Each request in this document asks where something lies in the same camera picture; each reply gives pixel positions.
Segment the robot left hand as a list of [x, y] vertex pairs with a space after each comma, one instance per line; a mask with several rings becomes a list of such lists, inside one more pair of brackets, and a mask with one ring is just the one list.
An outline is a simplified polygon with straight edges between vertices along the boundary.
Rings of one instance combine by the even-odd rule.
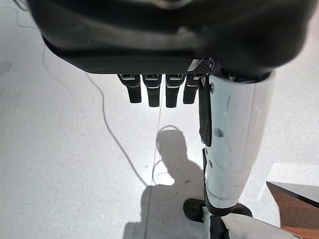
[[29, 0], [46, 46], [92, 74], [117, 74], [140, 102], [140, 82], [166, 105], [199, 96], [204, 198], [229, 214], [257, 158], [274, 70], [301, 51], [315, 0]]

